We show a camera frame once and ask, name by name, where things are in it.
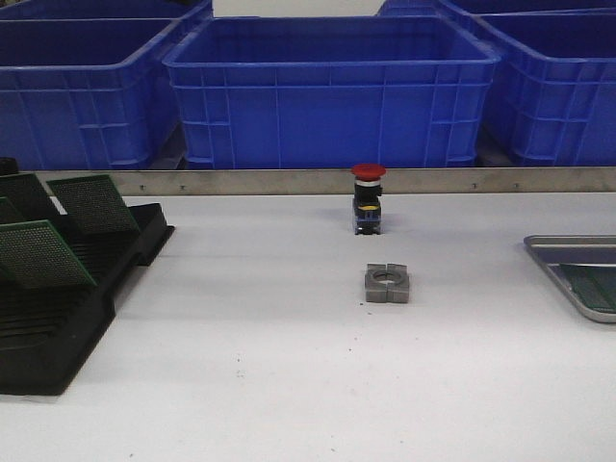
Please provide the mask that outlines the green perforated board middle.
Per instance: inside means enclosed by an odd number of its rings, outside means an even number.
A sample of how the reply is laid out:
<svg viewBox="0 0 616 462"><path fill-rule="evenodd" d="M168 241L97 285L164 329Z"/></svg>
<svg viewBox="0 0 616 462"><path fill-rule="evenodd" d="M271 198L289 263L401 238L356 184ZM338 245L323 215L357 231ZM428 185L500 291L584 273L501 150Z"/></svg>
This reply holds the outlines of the green perforated board middle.
<svg viewBox="0 0 616 462"><path fill-rule="evenodd" d="M1 270L26 289L96 285L49 220L1 225Z"/></svg>

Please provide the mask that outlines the green perforated board rear left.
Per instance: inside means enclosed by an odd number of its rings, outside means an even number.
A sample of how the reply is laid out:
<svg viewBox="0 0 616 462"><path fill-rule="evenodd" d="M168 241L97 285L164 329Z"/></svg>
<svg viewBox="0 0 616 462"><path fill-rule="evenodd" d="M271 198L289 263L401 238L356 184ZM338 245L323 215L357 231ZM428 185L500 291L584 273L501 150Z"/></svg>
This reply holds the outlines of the green perforated board rear left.
<svg viewBox="0 0 616 462"><path fill-rule="evenodd" d="M56 220L60 212L34 173L1 177L1 223Z"/></svg>

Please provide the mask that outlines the green perforated board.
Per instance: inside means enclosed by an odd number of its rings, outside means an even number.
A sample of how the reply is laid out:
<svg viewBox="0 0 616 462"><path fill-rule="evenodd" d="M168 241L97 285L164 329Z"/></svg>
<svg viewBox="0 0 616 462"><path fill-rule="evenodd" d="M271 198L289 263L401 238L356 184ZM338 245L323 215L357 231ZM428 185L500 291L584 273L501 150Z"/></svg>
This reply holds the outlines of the green perforated board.
<svg viewBox="0 0 616 462"><path fill-rule="evenodd" d="M85 235L141 231L107 174L49 180L47 185Z"/></svg>
<svg viewBox="0 0 616 462"><path fill-rule="evenodd" d="M599 313L615 313L615 268L561 265L572 292L584 306Z"/></svg>
<svg viewBox="0 0 616 462"><path fill-rule="evenodd" d="M49 220L1 225L1 270L26 289L96 285Z"/></svg>
<svg viewBox="0 0 616 462"><path fill-rule="evenodd" d="M1 177L1 223L56 220L60 212L34 173Z"/></svg>

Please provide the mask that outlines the black slotted board rack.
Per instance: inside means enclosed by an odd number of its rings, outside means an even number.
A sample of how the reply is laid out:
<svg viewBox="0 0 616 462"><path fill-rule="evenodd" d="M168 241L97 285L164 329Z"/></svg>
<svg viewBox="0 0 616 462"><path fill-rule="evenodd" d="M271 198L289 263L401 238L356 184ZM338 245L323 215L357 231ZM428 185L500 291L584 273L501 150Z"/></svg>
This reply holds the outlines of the black slotted board rack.
<svg viewBox="0 0 616 462"><path fill-rule="evenodd" d="M1 160L1 177L25 173ZM95 286L26 289L1 270L1 392L57 396L64 392L116 315L113 297L133 268L149 266L174 228L162 207L129 207L140 232L85 235L47 182L60 212L49 220L96 281Z"/></svg>

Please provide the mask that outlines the blue plastic crate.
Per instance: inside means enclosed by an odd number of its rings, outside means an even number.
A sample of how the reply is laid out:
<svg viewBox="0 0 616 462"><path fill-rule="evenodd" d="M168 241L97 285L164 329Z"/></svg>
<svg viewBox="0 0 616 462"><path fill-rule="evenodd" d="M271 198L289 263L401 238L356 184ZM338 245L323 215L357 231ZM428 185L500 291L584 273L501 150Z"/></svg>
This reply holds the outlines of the blue plastic crate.
<svg viewBox="0 0 616 462"><path fill-rule="evenodd" d="M140 169L179 123L177 19L4 20L1 153L23 170Z"/></svg>
<svg viewBox="0 0 616 462"><path fill-rule="evenodd" d="M438 16L215 18L165 57L188 164L465 167L499 58Z"/></svg>
<svg viewBox="0 0 616 462"><path fill-rule="evenodd" d="M500 55L482 124L525 167L615 164L614 13L487 14Z"/></svg>

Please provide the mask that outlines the green perforated board front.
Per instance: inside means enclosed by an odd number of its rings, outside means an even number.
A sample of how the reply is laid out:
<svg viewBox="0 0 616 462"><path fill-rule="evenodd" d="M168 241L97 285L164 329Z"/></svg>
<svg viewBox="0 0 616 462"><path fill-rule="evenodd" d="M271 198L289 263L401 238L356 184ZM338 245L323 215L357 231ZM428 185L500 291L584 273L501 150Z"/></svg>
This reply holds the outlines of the green perforated board front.
<svg viewBox="0 0 616 462"><path fill-rule="evenodd" d="M572 292L584 306L599 313L615 313L615 268L561 265Z"/></svg>

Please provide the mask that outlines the far right blue crate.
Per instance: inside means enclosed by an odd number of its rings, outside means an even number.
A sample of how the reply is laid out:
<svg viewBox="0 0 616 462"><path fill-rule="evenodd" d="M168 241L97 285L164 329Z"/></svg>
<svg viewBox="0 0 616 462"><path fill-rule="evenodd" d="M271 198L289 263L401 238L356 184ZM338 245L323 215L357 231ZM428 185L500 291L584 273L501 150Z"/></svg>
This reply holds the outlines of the far right blue crate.
<svg viewBox="0 0 616 462"><path fill-rule="evenodd" d="M453 0L453 1L384 1L377 15L415 15L442 13L569 13L602 12L615 9L614 1L603 0Z"/></svg>

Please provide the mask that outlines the right blue plastic crate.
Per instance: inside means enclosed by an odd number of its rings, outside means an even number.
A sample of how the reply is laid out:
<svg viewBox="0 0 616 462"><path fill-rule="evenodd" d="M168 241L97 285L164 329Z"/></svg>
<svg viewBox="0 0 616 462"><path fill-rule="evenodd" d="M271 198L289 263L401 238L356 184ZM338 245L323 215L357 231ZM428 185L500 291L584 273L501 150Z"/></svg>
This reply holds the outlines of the right blue plastic crate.
<svg viewBox="0 0 616 462"><path fill-rule="evenodd" d="M487 14L500 55L482 124L525 167L615 164L614 13Z"/></svg>

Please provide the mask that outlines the green perforated board rear right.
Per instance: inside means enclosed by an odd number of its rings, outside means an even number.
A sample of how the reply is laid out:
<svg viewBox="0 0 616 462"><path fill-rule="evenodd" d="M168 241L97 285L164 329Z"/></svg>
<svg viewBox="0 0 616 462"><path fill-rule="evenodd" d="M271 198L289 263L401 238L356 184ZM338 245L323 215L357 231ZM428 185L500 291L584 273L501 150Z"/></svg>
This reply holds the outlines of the green perforated board rear right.
<svg viewBox="0 0 616 462"><path fill-rule="evenodd" d="M141 231L107 174L49 180L47 185L85 235Z"/></svg>

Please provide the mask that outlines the left blue plastic crate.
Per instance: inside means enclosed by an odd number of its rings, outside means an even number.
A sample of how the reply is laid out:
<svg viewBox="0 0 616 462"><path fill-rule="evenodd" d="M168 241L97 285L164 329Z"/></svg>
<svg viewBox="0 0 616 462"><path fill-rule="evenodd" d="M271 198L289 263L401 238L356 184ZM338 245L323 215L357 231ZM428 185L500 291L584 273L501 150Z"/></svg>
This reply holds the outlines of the left blue plastic crate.
<svg viewBox="0 0 616 462"><path fill-rule="evenodd" d="M179 123L177 19L4 20L1 153L23 170L140 169Z"/></svg>

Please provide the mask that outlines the centre blue plastic crate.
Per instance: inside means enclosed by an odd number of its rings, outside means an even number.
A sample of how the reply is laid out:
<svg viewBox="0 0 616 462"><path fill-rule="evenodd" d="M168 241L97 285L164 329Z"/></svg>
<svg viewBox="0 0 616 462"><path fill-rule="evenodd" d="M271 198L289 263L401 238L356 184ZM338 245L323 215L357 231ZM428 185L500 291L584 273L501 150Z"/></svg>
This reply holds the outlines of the centre blue plastic crate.
<svg viewBox="0 0 616 462"><path fill-rule="evenodd" d="M188 164L465 167L499 58L438 16L215 18L165 57Z"/></svg>

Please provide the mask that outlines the grey square metal nut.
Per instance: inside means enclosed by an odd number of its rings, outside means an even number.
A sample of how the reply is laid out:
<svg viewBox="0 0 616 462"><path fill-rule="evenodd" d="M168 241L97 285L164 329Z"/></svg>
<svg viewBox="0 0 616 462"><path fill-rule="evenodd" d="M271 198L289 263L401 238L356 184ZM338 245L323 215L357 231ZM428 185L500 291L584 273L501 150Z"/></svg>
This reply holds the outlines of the grey square metal nut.
<svg viewBox="0 0 616 462"><path fill-rule="evenodd" d="M367 264L364 290L367 302L408 303L410 301L408 268L400 264Z"/></svg>

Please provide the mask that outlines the silver metal tray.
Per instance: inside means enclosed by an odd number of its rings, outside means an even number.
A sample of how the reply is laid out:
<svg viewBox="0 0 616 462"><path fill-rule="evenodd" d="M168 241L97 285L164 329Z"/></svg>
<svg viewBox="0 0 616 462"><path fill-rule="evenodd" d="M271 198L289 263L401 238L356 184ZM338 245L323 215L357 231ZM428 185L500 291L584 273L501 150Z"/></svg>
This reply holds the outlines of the silver metal tray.
<svg viewBox="0 0 616 462"><path fill-rule="evenodd" d="M572 292L560 269L561 265L603 266L615 268L615 237L596 236L528 236L526 251L577 310L587 319L614 323L614 314L599 313L587 308Z"/></svg>

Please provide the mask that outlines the far left blue crate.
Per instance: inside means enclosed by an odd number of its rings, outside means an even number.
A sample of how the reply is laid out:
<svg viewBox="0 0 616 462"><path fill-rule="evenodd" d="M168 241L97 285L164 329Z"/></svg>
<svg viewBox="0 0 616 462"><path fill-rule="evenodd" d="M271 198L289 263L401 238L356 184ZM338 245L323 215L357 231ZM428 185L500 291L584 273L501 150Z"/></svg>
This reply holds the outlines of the far left blue crate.
<svg viewBox="0 0 616 462"><path fill-rule="evenodd" d="M21 1L1 8L1 19L197 18L212 1Z"/></svg>

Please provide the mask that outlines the red emergency stop button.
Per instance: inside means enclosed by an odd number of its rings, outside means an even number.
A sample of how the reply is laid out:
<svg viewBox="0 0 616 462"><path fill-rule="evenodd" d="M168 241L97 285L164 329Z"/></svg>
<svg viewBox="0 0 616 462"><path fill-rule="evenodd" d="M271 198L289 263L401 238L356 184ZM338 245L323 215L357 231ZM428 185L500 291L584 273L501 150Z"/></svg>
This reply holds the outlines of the red emergency stop button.
<svg viewBox="0 0 616 462"><path fill-rule="evenodd" d="M381 178L386 168L379 164L358 164L354 175L353 229L355 235L379 235L381 232Z"/></svg>

